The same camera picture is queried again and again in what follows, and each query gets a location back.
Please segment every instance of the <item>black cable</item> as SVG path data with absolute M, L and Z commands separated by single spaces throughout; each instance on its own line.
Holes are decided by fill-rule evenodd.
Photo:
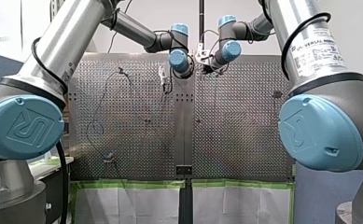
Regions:
M 67 210 L 68 210 L 68 172 L 67 172 L 67 163 L 65 161 L 65 155 L 62 143 L 59 141 L 56 144 L 56 148 L 59 154 L 59 160 L 62 170 L 62 192 L 63 192 L 63 201 L 62 201 L 62 216 L 60 220 L 60 224 L 66 224 L 67 221 Z
M 321 12 L 318 13 L 314 16 L 312 16 L 310 19 L 303 21 L 298 27 L 297 29 L 295 29 L 295 31 L 289 36 L 288 40 L 286 41 L 286 43 L 284 44 L 283 47 L 283 51 L 282 51 L 282 55 L 281 55 L 281 68 L 283 70 L 284 75 L 286 76 L 286 79 L 289 79 L 288 77 L 288 72 L 286 70 L 286 55 L 288 53 L 289 48 L 291 47 L 292 41 L 294 41 L 295 37 L 298 36 L 298 34 L 308 25 L 311 24 L 312 21 L 320 18 L 320 17 L 327 17 L 327 22 L 330 21 L 331 19 L 331 15 L 327 12 Z
M 112 76 L 114 76 L 115 74 L 120 74 L 120 72 L 122 71 L 123 69 L 119 67 L 119 71 L 117 72 L 114 72 L 112 73 L 111 75 L 109 75 L 107 77 L 107 79 L 105 80 L 105 90 L 103 92 L 103 95 L 102 97 L 100 98 L 100 101 L 99 101 L 99 104 L 97 105 L 97 107 L 95 108 L 94 110 L 94 113 L 93 113 L 93 119 L 91 120 L 91 122 L 88 123 L 88 125 L 86 126 L 86 138 L 88 139 L 89 143 L 91 144 L 91 146 L 93 147 L 93 149 L 99 153 L 99 155 L 102 157 L 101 159 L 102 160 L 105 160 L 106 159 L 106 155 L 104 155 L 94 144 L 93 142 L 91 141 L 91 138 L 89 137 L 89 128 L 92 126 L 93 127 L 93 130 L 94 130 L 94 133 L 96 134 L 105 134 L 105 129 L 103 127 L 103 124 L 101 122 L 97 122 L 99 125 L 100 125 L 100 132 L 97 132 L 96 130 L 96 127 L 95 127 L 95 122 L 97 121 L 96 119 L 96 116 L 99 112 L 99 109 L 102 107 L 102 104 L 103 104 L 103 100 L 104 98 L 106 97 L 106 94 L 107 94 L 107 91 L 108 91 L 108 81 L 110 80 L 110 78 Z
M 265 16 L 266 20 L 268 22 L 270 22 L 271 24 L 273 24 L 272 18 L 269 16 L 268 11 L 266 10 L 266 0 L 262 0 L 262 10 L 263 10 L 263 15 Z
M 68 87 L 65 84 L 65 82 L 59 78 L 58 76 L 56 76 L 52 71 L 50 71 L 43 63 L 42 61 L 38 58 L 38 56 L 36 55 L 36 44 L 39 42 L 39 40 L 41 39 L 41 37 L 35 39 L 35 41 L 33 41 L 32 44 L 32 55 L 35 58 L 36 62 L 39 64 L 39 66 L 41 66 L 42 69 L 44 69 L 44 71 L 46 71 L 51 77 L 53 77 L 54 79 L 56 79 L 56 81 L 58 81 L 63 88 L 63 94 L 67 94 L 68 93 Z
M 130 0 L 130 1 L 129 1 L 129 3 L 128 3 L 128 6 L 126 6 L 125 14 L 128 12 L 128 10 L 129 10 L 129 6 L 131 5 L 132 1 L 133 1 L 133 0 Z M 112 28 L 111 28 L 110 30 L 113 30 L 113 29 L 114 29 L 114 27 L 115 27 L 115 25 L 116 25 L 116 23 L 117 23 L 117 9 L 115 10 L 114 15 L 112 16 L 112 18 L 113 18 L 113 22 L 112 22 Z M 115 36 L 117 35 L 117 33 L 118 33 L 118 32 L 115 32 L 115 33 L 114 33 L 114 35 L 112 35 L 112 38 L 111 38 L 111 44 L 110 44 L 110 46 L 109 46 L 109 48 L 108 48 L 108 52 L 107 52 L 107 53 L 109 53 L 109 52 L 111 51 L 112 46 L 114 45 L 114 38 L 115 38 Z
M 202 34 L 201 34 L 201 40 L 203 39 L 204 35 L 207 34 L 208 32 L 213 33 L 215 35 L 219 35 L 217 32 L 215 32 L 214 30 L 205 30 Z

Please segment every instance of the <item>silver robot arm segment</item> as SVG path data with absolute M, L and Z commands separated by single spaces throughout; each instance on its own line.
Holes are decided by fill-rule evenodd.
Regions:
M 148 52 L 170 50 L 169 64 L 189 76 L 188 27 L 177 23 L 157 35 L 117 12 L 117 0 L 69 0 L 17 75 L 0 81 L 0 159 L 28 160 L 51 150 L 63 134 L 63 95 L 101 22 L 143 45 Z
M 363 75 L 350 71 L 314 0 L 266 0 L 291 84 L 279 118 L 281 139 L 302 165 L 363 169 Z

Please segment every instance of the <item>end effector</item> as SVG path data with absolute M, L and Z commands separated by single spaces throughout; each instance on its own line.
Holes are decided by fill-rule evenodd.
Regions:
M 211 56 L 213 59 L 210 62 L 201 63 L 217 70 L 240 56 L 242 47 L 238 40 L 264 41 L 272 29 L 272 24 L 263 15 L 251 22 L 236 21 L 232 15 L 224 16 L 218 22 L 219 50 Z

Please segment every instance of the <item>perforated metal panel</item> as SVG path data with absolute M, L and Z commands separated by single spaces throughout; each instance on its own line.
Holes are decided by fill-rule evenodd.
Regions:
M 218 77 L 197 67 L 162 100 L 167 55 L 85 55 L 70 86 L 72 178 L 175 179 L 183 162 L 194 178 L 289 180 L 293 160 L 277 130 L 287 93 L 279 62 L 243 56 Z M 114 162 L 104 162 L 110 153 Z
M 166 58 L 84 57 L 69 98 L 77 132 L 73 179 L 175 178 L 173 95 L 163 94 L 158 76 Z M 112 162 L 104 162 L 111 153 Z
M 287 94 L 279 62 L 278 57 L 243 56 L 222 76 L 197 74 L 195 177 L 291 177 L 293 160 L 277 130 L 278 113 Z

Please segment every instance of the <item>white wall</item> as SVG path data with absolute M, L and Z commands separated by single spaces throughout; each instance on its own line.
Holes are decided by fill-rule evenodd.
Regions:
M 321 0 L 332 14 L 329 28 L 349 69 L 363 74 L 363 0 Z
M 1 7 L 7 1 L 20 7 Z M 128 0 L 122 1 L 119 6 L 124 9 Z M 30 52 L 33 39 L 42 35 L 49 24 L 49 0 L 0 0 L 0 54 L 24 61 Z M 358 0 L 321 0 L 319 5 L 324 11 L 329 11 L 332 21 L 329 23 L 341 53 L 348 67 L 363 74 L 363 4 Z M 17 15 L 19 17 L 6 17 L 4 15 Z M 223 16 L 232 14 L 239 21 L 251 21 L 261 13 L 258 0 L 205 0 L 205 28 L 217 29 L 217 22 Z M 196 49 L 199 32 L 199 0 L 133 0 L 128 14 L 142 22 L 152 30 L 167 30 L 173 23 L 183 22 L 189 27 L 189 49 Z M 14 29 L 13 23 L 22 26 Z M 21 53 L 14 53 L 17 37 L 23 33 Z M 107 52 L 113 32 L 100 25 L 94 42 L 99 52 Z M 216 41 L 216 36 L 206 34 L 206 47 L 209 48 Z M 280 55 L 275 36 L 265 42 L 256 42 L 249 45 L 243 42 L 243 54 L 270 54 Z M 131 40 L 117 35 L 111 52 L 145 52 L 144 49 Z
M 127 1 L 119 6 L 124 9 Z M 363 4 L 357 0 L 321 0 L 319 6 L 332 14 L 329 27 L 338 42 L 348 67 L 363 74 Z M 227 14 L 235 15 L 239 21 L 252 21 L 261 13 L 258 0 L 206 0 L 205 29 L 217 30 L 217 22 Z M 189 49 L 196 49 L 199 40 L 198 0 L 133 0 L 128 14 L 152 30 L 169 29 L 175 22 L 189 27 Z M 100 26 L 94 37 L 99 52 L 107 52 L 112 32 Z M 216 37 L 206 35 L 206 47 L 211 47 Z M 249 45 L 243 42 L 243 54 L 280 55 L 276 37 L 265 42 Z M 111 52 L 145 52 L 131 40 L 117 35 Z
M 124 10 L 128 1 L 119 6 Z M 235 15 L 240 21 L 251 21 L 261 12 L 257 0 L 206 0 L 205 29 L 217 30 L 218 20 L 224 15 Z M 133 0 L 128 15 L 143 23 L 151 30 L 168 30 L 173 23 L 183 22 L 189 27 L 189 49 L 197 48 L 199 42 L 199 0 Z M 99 52 L 107 52 L 113 32 L 100 26 L 93 38 Z M 206 46 L 211 47 L 217 37 L 206 34 Z M 111 52 L 145 52 L 131 40 L 117 35 Z M 243 54 L 280 54 L 275 36 L 265 43 L 249 45 L 243 43 Z

